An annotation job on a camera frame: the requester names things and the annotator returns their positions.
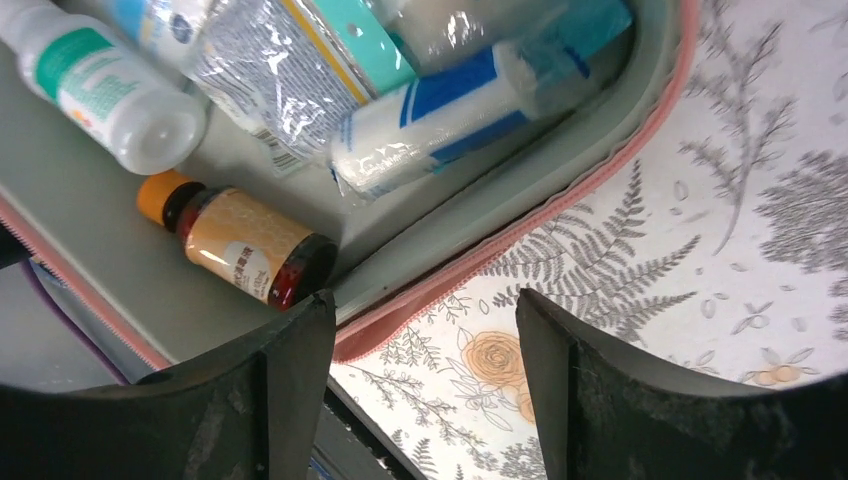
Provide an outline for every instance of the amber glass bottle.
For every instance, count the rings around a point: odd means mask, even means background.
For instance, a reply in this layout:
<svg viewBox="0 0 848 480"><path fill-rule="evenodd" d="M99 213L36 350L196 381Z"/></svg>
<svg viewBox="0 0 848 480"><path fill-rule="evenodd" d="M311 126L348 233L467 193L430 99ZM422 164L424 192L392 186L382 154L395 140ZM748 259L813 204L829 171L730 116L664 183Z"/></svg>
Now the amber glass bottle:
<svg viewBox="0 0 848 480"><path fill-rule="evenodd" d="M141 212L182 240L186 256L279 310L321 289L338 247L232 187L175 171L147 179Z"/></svg>

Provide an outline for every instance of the blue and white packaging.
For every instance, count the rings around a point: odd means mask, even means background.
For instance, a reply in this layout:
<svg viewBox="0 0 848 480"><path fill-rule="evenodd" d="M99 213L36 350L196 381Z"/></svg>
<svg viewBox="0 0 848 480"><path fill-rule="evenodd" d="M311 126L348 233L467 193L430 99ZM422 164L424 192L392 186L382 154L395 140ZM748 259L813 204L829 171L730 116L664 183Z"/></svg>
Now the blue and white packaging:
<svg viewBox="0 0 848 480"><path fill-rule="evenodd" d="M630 26L621 0L570 2L569 12L445 72L357 110L330 144L342 193L372 201L540 118L573 110L603 77L589 57ZM615 56L622 63L626 51Z"/></svg>
<svg viewBox="0 0 848 480"><path fill-rule="evenodd" d="M213 0L111 0L118 27L157 62L179 70L206 24Z"/></svg>

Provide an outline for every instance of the floral fabric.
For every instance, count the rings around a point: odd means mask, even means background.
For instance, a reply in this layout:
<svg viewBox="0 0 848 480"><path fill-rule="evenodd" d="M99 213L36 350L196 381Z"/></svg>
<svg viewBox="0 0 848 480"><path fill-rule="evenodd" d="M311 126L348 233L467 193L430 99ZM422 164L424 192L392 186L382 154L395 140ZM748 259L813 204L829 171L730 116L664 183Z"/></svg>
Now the floral fabric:
<svg viewBox="0 0 848 480"><path fill-rule="evenodd" d="M685 98L618 174L332 375L429 478L546 478L515 327L539 290L706 375L848 367L848 1L702 0Z"/></svg>

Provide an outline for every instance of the orange bottle cap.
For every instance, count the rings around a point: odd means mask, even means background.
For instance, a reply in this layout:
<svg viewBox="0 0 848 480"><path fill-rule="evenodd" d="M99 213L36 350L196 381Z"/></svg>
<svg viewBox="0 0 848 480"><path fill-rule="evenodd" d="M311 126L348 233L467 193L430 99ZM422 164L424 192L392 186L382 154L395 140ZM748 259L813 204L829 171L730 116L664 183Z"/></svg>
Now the orange bottle cap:
<svg viewBox="0 0 848 480"><path fill-rule="evenodd" d="M162 218L162 213L165 204L168 203L168 198L171 197L174 190L191 182L194 182L194 180L176 170L168 170L153 175L145 180L138 190L136 206L145 217L164 227L165 220Z"/></svg>

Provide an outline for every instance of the zipper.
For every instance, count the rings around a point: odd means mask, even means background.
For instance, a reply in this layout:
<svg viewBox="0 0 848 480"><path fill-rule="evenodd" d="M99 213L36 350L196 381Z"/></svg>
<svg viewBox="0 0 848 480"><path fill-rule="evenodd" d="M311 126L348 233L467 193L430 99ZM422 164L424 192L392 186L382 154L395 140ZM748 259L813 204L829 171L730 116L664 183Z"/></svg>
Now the zipper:
<svg viewBox="0 0 848 480"><path fill-rule="evenodd" d="M427 287L438 285L441 279L449 280L455 274L460 273L467 265L475 265L469 273L461 277L461 280L455 283L444 294L439 295L435 300L429 302L424 308L417 310L404 323L399 325L395 333L389 335L382 340L376 347L373 347L365 353L356 354L351 357L334 356L333 361L342 365L350 364L361 360L372 353L384 348L392 339L400 333L403 328L415 321L417 318L424 315L427 311L435 308L440 303L447 300L451 295L456 293L462 286L470 282L473 278L480 275L487 267L496 261L501 255L506 253L515 243L523 238L529 232L541 227L554 215L572 207L574 204L592 193L596 188L605 183L610 177L615 175L623 166L630 162L639 151L653 138L654 134L668 118L677 100L683 94L683 90L689 79L689 71L695 58L695 50L697 46L697 32L699 30L699 12L697 0L682 0L680 2L681 9L679 16L681 17L681 32L680 40L676 51L676 62L671 69L670 76L672 77L669 84L660 95L655 109L648 115L644 125L637 131L626 144L618 150L611 159L595 169L594 171L583 176L582 179L576 180L572 185L576 185L573 189L567 189L559 194L551 197L545 205L539 207L535 211L529 213L523 220L518 220L509 227L505 232L492 238L488 242L479 245L465 258L453 262L443 271L433 275L430 279L423 283L412 287L398 297L390 300L382 307L378 307L370 314L365 314L361 317L364 325L360 328L347 328L338 332L336 336L336 346L346 340L352 339L364 329L375 324L377 321L391 314L394 310L401 308L403 301L407 298L414 298L417 291L420 289L427 290Z"/></svg>
<svg viewBox="0 0 848 480"><path fill-rule="evenodd" d="M162 370L173 362L148 343L126 320L104 299L95 288L76 273L59 252L47 242L41 242L40 234L18 211L0 196L0 224L2 224L30 253L38 256L47 270L68 286L68 290L91 311L113 335L127 346L138 358L154 370ZM83 294L80 290L90 291Z"/></svg>

